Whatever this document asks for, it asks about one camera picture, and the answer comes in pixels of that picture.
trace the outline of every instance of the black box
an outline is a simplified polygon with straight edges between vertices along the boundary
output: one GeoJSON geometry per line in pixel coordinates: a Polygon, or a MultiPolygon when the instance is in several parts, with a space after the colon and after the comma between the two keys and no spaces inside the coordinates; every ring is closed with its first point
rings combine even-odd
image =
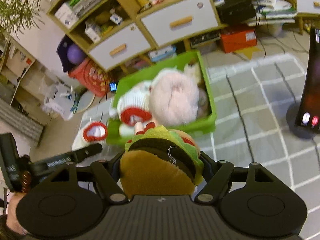
{"type": "Polygon", "coordinates": [[[224,0],[225,3],[217,7],[222,23],[239,24],[257,15],[251,0],[224,0]]]}

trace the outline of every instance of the gray checkered rug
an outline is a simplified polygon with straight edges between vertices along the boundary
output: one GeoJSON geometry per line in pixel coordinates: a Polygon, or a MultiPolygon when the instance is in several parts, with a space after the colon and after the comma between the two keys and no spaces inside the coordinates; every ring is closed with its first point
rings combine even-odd
{"type": "Polygon", "coordinates": [[[238,167],[265,166],[306,202],[308,219],[300,235],[320,239],[320,136],[300,140],[285,119],[289,105],[301,99],[305,67],[285,54],[208,73],[218,118],[215,132],[197,140],[201,149],[238,167]]]}

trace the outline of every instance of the red light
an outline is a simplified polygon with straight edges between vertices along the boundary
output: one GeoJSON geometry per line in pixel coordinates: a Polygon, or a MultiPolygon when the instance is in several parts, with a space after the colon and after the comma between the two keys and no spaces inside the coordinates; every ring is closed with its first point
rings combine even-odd
{"type": "Polygon", "coordinates": [[[318,124],[318,122],[319,122],[319,117],[314,116],[312,118],[312,126],[316,126],[318,124]]]}

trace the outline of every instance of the white drawer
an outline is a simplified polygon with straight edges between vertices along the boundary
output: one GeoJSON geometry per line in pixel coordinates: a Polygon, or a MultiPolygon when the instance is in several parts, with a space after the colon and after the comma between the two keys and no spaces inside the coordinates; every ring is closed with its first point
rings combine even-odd
{"type": "Polygon", "coordinates": [[[150,48],[150,44],[138,27],[130,24],[92,49],[89,54],[105,70],[108,70],[127,58],[150,48]]]}
{"type": "Polygon", "coordinates": [[[320,0],[297,0],[297,7],[298,13],[320,14],[320,0]]]}
{"type": "Polygon", "coordinates": [[[218,26],[210,0],[184,0],[142,18],[142,22],[159,46],[218,26]],[[178,26],[170,27],[175,22],[178,26]]]}

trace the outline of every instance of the red box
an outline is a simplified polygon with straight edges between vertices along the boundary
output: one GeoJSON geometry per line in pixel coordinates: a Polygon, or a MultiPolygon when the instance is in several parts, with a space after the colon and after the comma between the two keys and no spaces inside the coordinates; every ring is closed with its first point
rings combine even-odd
{"type": "Polygon", "coordinates": [[[221,34],[221,45],[225,53],[256,46],[255,30],[247,25],[225,28],[221,34]]]}

